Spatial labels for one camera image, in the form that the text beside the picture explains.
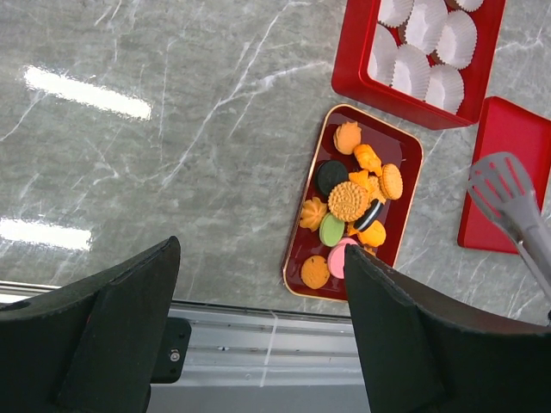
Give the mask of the silver slotted tongs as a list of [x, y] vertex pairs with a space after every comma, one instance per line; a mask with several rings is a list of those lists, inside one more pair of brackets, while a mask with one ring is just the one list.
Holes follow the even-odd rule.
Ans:
[[474, 204], [513, 242], [546, 296], [550, 295], [550, 228], [528, 172], [501, 151], [473, 163], [467, 191]]

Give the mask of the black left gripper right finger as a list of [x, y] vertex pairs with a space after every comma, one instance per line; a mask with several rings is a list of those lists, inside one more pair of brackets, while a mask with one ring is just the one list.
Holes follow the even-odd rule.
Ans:
[[344, 280], [373, 412], [547, 412], [550, 330], [466, 305], [357, 246]]

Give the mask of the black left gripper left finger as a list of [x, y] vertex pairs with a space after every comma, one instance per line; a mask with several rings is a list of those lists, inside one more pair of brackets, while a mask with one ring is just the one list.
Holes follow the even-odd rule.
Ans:
[[1, 308], [3, 412], [144, 412], [180, 266], [176, 237]]

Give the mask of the black white sandwich cookie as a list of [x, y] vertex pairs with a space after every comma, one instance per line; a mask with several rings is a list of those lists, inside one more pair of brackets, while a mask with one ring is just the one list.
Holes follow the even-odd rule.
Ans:
[[380, 200], [374, 199], [366, 212], [354, 222], [353, 228], [359, 232], [366, 231], [376, 221], [383, 207]]

